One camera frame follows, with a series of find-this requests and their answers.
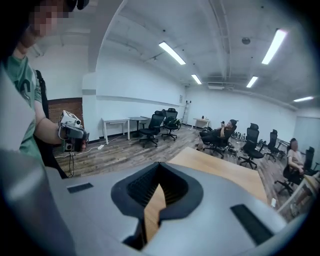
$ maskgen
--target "wooden floor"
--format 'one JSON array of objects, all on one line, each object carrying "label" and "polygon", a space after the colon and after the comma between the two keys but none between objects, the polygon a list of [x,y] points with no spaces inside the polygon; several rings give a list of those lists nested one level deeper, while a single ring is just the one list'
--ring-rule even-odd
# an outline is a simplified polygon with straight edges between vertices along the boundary
[{"label": "wooden floor", "polygon": [[[145,148],[139,143],[139,139],[131,138],[127,140],[126,136],[117,138],[116,140],[105,145],[101,150],[97,148],[102,144],[105,144],[105,140],[92,143],[88,145],[88,150],[93,148],[90,152],[82,153],[74,156],[74,176],[89,176],[99,173],[108,173],[137,166],[143,163],[150,162],[166,162],[176,156],[185,147],[195,147],[195,144],[199,142],[199,136],[196,130],[190,130],[189,126],[182,126],[177,134],[177,140],[167,137],[165,141],[158,136],[158,147],[154,144],[148,143]],[[243,141],[239,142],[235,139],[230,139],[229,142],[234,145],[235,150],[238,150],[237,156],[243,156],[240,152],[240,148],[245,144]],[[268,149],[263,149],[262,153],[266,153]],[[240,161],[238,158],[234,158],[228,153],[224,153],[224,160],[238,164]],[[55,156],[60,167],[65,171],[67,175],[69,172],[69,155],[67,153],[55,153]],[[276,162],[268,160],[267,157],[254,160],[258,167],[256,171],[259,173],[264,189],[267,195],[268,203],[271,203],[273,198],[276,199],[276,208],[279,208],[288,198],[289,194],[283,191],[281,195],[277,193],[282,186],[280,184],[274,184],[276,180],[284,180],[282,172],[285,168],[286,158],[282,161],[277,159]]]}]

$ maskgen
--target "gray plastic device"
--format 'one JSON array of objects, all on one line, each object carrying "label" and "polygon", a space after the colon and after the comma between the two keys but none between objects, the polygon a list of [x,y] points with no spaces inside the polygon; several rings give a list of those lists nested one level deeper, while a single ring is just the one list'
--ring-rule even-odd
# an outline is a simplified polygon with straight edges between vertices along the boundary
[{"label": "gray plastic device", "polygon": [[[202,171],[155,162],[61,179],[32,157],[4,150],[0,155],[7,205],[31,238],[54,255],[246,255],[287,234],[289,225],[271,207]],[[166,208],[146,243],[143,210],[158,184]]]}]

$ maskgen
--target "ceiling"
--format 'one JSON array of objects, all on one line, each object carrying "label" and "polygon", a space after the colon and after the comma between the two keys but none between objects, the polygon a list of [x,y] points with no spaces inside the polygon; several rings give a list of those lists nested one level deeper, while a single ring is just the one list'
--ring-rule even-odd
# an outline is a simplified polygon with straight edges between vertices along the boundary
[{"label": "ceiling", "polygon": [[[45,52],[52,44],[88,45],[97,5],[98,0],[90,0],[39,47]],[[288,34],[271,62],[261,64],[276,29]],[[243,44],[243,38],[250,43]],[[159,47],[163,41],[186,65]],[[103,46],[135,56],[187,87],[225,86],[292,108],[320,107],[317,67],[307,37],[297,20],[270,0],[130,0],[114,17]],[[252,76],[259,79],[246,88]],[[316,98],[293,102],[306,96]]]}]

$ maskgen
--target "wooden desk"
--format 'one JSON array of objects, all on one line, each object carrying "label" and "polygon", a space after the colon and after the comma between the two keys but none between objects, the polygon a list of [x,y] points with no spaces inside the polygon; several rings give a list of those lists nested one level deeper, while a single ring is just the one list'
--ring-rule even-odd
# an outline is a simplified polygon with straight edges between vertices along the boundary
[{"label": "wooden desk", "polygon": [[[226,178],[268,204],[267,195],[259,173],[256,170],[222,160],[193,148],[186,147],[168,163]],[[156,189],[149,204],[144,209],[147,240],[158,230],[159,211],[166,207],[165,196],[160,186]]]}]

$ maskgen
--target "seated woman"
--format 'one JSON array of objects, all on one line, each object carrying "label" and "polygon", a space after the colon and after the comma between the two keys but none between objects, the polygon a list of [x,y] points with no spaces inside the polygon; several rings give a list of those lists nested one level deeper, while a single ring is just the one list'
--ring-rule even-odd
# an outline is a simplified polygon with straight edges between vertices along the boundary
[{"label": "seated woman", "polygon": [[287,149],[288,165],[290,166],[290,169],[298,171],[300,175],[303,175],[304,163],[301,153],[298,151],[298,141],[295,138],[292,138]]},{"label": "seated woman", "polygon": [[231,119],[226,125],[221,123],[221,127],[215,129],[211,132],[200,132],[199,135],[201,137],[199,144],[197,145],[196,150],[200,151],[204,143],[215,143],[219,140],[218,137],[221,138],[229,138],[234,132],[234,126],[237,124],[237,121]]}]

